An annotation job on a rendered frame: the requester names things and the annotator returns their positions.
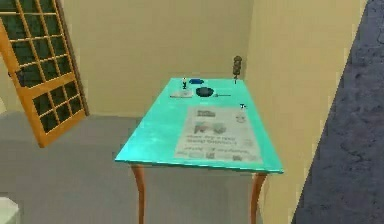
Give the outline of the grey printed newspaper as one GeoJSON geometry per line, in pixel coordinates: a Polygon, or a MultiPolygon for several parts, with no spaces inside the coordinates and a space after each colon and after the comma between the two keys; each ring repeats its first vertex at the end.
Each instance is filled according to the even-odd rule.
{"type": "Polygon", "coordinates": [[[175,157],[230,162],[262,161],[251,123],[238,123],[238,107],[189,107],[175,157]]]}

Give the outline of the clear glass saltshaker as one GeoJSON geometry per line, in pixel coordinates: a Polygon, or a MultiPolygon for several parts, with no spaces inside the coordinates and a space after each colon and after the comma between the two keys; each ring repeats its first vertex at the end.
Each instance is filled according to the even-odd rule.
{"type": "Polygon", "coordinates": [[[246,121],[246,105],[245,104],[241,104],[240,105],[240,111],[237,113],[236,115],[236,121],[238,123],[244,123],[246,121]]]}

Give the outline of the black round bowl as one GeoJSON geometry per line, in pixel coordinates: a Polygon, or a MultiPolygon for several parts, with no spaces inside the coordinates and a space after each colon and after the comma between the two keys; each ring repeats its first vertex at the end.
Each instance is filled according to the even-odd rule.
{"type": "Polygon", "coordinates": [[[196,89],[196,94],[199,97],[210,97],[213,95],[213,93],[214,93],[214,90],[209,87],[199,87],[196,89]]]}

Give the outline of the turquoise table with wooden legs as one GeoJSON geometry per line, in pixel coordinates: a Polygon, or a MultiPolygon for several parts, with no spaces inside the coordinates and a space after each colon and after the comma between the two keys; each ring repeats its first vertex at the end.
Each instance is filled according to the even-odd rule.
{"type": "Polygon", "coordinates": [[[283,166],[267,134],[257,107],[244,81],[234,79],[204,79],[203,84],[190,84],[187,90],[193,91],[191,98],[171,98],[170,94],[182,90],[183,78],[172,78],[156,98],[150,109],[141,119],[137,128],[122,146],[115,157],[117,162],[129,164],[134,174],[138,190],[138,224],[145,224],[146,190],[144,166],[176,166],[184,168],[208,168],[250,172],[253,182],[250,197],[250,224],[258,224],[256,212],[261,188],[269,174],[281,174],[283,166]],[[196,89],[209,87],[214,94],[230,94],[229,97],[199,97],[196,89]],[[189,107],[238,107],[246,105],[246,113],[251,123],[262,161],[230,162],[196,160],[175,157],[175,148],[180,138],[189,107]]]}

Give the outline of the brown knobbly statuette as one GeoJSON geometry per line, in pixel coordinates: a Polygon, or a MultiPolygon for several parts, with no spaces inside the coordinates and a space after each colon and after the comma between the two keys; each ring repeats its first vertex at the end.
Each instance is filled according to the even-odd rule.
{"type": "Polygon", "coordinates": [[[241,56],[235,56],[233,59],[234,83],[237,83],[238,76],[241,74],[241,68],[242,68],[242,57],[241,56]]]}

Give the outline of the orange glazed room door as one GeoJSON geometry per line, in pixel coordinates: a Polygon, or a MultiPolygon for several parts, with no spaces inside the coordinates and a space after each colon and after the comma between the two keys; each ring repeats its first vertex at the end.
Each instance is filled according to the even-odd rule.
{"type": "Polygon", "coordinates": [[[40,147],[89,115],[60,0],[0,0],[0,56],[40,147]]]}

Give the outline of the white rounded block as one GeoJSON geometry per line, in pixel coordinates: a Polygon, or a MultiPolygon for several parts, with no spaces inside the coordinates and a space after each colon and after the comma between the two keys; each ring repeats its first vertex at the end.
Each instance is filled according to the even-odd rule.
{"type": "Polygon", "coordinates": [[[20,224],[19,206],[7,197],[0,197],[0,224],[20,224]]]}

